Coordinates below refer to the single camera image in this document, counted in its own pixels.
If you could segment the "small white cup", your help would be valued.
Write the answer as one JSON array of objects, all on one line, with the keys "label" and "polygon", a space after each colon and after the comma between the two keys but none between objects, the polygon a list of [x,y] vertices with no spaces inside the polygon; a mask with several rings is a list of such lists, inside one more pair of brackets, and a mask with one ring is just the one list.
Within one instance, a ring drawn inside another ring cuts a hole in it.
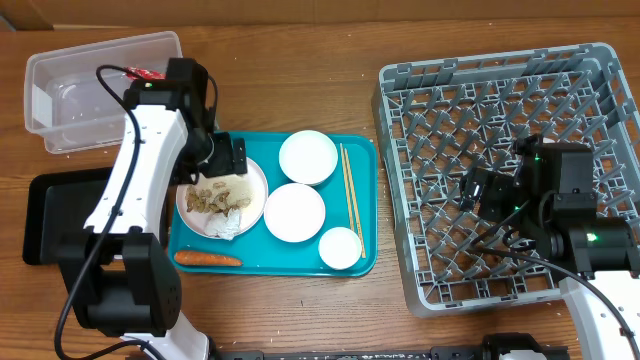
[{"label": "small white cup", "polygon": [[319,240],[321,260],[334,270],[346,270],[355,265],[362,255],[358,235],[346,227],[334,227],[326,231]]}]

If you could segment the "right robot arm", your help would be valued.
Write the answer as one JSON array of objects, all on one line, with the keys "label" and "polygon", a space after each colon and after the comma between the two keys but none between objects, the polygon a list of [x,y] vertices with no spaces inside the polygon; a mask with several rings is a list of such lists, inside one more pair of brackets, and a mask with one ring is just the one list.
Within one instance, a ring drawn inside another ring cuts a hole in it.
[{"label": "right robot arm", "polygon": [[540,134],[513,148],[514,174],[475,166],[460,180],[460,209],[493,224],[470,251],[549,269],[585,358],[638,358],[639,247],[625,219],[597,214],[592,150]]}]

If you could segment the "red snack wrapper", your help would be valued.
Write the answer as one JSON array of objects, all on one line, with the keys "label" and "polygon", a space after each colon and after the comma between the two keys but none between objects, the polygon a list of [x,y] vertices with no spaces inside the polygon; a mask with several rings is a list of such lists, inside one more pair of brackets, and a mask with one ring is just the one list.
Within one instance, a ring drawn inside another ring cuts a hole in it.
[{"label": "red snack wrapper", "polygon": [[163,80],[166,77],[164,73],[136,67],[126,67],[125,74],[131,80]]}]

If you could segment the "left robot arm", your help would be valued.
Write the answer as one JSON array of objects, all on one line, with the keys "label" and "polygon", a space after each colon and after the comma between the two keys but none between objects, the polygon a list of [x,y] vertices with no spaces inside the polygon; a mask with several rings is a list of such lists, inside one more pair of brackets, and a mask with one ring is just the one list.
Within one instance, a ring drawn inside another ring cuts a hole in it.
[{"label": "left robot arm", "polygon": [[128,346],[151,359],[215,359],[211,337],[181,311],[181,279],[160,243],[161,217],[170,186],[246,174],[245,142],[216,131],[217,108],[206,104],[215,81],[195,60],[170,59],[162,79],[131,76],[114,97],[127,123],[102,196],[82,230],[60,241],[68,297],[54,350],[66,358],[62,335],[73,314],[81,327],[117,340],[94,359]]}]

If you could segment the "white tissue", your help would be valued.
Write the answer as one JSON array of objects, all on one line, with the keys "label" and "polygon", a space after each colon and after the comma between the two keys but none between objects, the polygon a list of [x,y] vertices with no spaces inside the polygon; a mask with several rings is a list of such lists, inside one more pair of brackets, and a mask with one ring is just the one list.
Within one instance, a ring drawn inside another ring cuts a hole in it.
[{"label": "white tissue", "polygon": [[240,233],[241,211],[231,209],[227,213],[212,214],[205,226],[204,233],[208,237],[232,240]]}]

